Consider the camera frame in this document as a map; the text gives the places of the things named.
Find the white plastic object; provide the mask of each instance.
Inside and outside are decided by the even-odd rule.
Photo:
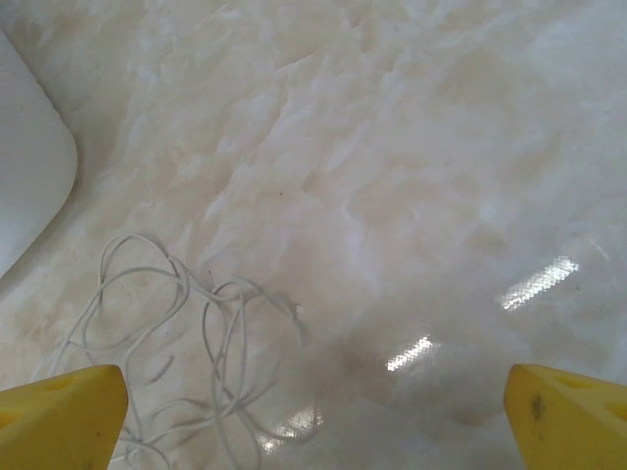
[[[0,277],[66,201],[76,164],[70,131],[0,31]]]

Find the white marble floor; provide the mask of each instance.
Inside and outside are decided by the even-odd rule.
[[[61,340],[104,243],[140,231],[303,307],[309,345],[261,413],[317,399],[324,423],[267,468],[522,468],[512,364],[627,381],[626,8],[0,2],[79,150],[68,204],[0,281],[0,386]],[[166,379],[202,394],[201,368]],[[170,456],[227,468],[211,430]]]

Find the marble tile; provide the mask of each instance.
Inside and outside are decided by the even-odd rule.
[[[522,468],[512,364],[627,381],[626,19],[611,0],[5,0],[79,169],[0,281],[0,386],[61,340],[106,241],[140,231],[303,307],[310,344],[261,413],[329,418],[267,468]],[[151,289],[116,291],[112,318]],[[200,368],[166,388],[201,395]],[[226,468],[212,431],[172,458]]]

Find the yellow plastic part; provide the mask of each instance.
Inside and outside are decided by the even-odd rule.
[[[627,468],[627,387],[514,365],[505,406],[529,470]]]
[[[114,365],[0,392],[0,470],[106,470],[127,406]]]

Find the dark spot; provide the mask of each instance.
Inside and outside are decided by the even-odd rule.
[[[531,399],[531,414],[536,421],[540,421],[545,414],[545,403],[540,394]]]

